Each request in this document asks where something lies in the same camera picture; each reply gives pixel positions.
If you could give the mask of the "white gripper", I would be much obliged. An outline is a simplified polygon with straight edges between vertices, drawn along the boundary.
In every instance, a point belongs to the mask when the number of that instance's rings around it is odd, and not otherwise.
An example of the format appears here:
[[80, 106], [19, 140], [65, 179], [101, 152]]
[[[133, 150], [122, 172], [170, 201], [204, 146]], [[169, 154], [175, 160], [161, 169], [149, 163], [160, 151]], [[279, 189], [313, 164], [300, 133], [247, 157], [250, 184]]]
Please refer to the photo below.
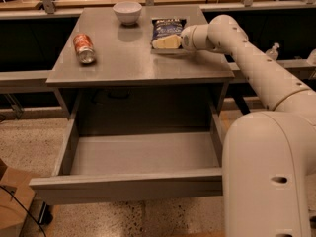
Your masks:
[[184, 28], [181, 36], [169, 35], [164, 39], [156, 39], [152, 42], [154, 49], [177, 49], [180, 45], [189, 51], [210, 50], [211, 42], [208, 38], [208, 24], [192, 25]]

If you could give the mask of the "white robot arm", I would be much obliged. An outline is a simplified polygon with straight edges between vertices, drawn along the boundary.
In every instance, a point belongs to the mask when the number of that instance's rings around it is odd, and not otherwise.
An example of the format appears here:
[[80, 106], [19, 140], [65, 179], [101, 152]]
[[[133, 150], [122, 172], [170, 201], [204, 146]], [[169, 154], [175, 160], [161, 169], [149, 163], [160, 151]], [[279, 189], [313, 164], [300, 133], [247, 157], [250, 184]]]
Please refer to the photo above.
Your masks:
[[228, 54], [264, 105], [222, 149], [225, 237], [311, 237], [305, 179], [316, 168], [316, 92], [252, 45], [228, 15], [184, 28], [187, 51]]

